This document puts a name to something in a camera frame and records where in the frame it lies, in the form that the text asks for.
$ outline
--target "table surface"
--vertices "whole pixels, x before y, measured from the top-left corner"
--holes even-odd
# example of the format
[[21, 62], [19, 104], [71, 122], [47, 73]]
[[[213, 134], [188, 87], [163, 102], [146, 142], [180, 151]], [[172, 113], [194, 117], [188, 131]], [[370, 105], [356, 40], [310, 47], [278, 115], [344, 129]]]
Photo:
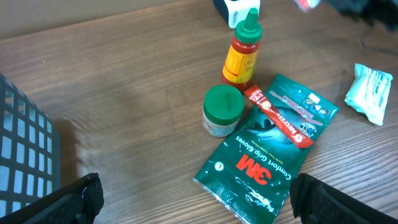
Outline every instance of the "table surface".
[[[377, 26], [365, 50], [365, 25], [325, 3], [304, 14], [263, 1], [260, 21], [254, 81], [265, 89], [281, 73], [340, 107], [301, 171], [398, 218], [396, 82], [383, 126], [344, 102], [354, 63], [398, 74], [397, 35]], [[175, 1], [2, 40], [0, 71], [59, 129], [62, 184], [99, 173], [96, 223], [239, 223], [192, 181], [223, 140], [202, 128], [201, 107], [232, 36], [211, 1]], [[300, 223], [290, 199], [276, 223]]]

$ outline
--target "spice jar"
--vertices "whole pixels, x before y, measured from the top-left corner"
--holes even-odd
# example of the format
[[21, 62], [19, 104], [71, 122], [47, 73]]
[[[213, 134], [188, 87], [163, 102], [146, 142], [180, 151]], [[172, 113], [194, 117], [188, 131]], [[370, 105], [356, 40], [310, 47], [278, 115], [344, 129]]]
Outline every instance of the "spice jar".
[[244, 98], [242, 93], [230, 85], [211, 88], [203, 104], [203, 127], [216, 137], [231, 134], [242, 116]]

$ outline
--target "jar label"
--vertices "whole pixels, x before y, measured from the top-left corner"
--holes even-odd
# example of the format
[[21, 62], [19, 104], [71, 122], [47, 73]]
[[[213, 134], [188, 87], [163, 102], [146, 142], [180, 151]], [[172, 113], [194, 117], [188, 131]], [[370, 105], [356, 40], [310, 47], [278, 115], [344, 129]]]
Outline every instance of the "jar label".
[[248, 82], [253, 76], [258, 52], [242, 54], [231, 46], [223, 68], [224, 77], [233, 83]]

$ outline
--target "green bottle cap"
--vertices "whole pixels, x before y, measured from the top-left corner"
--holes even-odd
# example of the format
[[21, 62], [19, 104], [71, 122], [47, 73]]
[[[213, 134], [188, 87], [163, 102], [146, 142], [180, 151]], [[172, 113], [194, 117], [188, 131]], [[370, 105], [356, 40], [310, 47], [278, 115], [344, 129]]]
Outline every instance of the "green bottle cap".
[[235, 28], [235, 37], [246, 44], [254, 44], [261, 39], [262, 28], [258, 23], [258, 10], [251, 8], [246, 19]]
[[237, 88], [217, 85], [206, 93], [203, 112], [209, 121], [227, 126], [242, 116], [243, 108], [243, 95]]

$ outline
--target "wall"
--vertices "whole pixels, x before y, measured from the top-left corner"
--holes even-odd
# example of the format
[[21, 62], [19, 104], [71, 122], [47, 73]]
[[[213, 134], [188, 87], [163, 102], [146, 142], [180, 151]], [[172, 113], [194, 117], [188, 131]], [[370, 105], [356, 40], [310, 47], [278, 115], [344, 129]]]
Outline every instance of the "wall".
[[177, 0], [0, 0], [0, 39]]

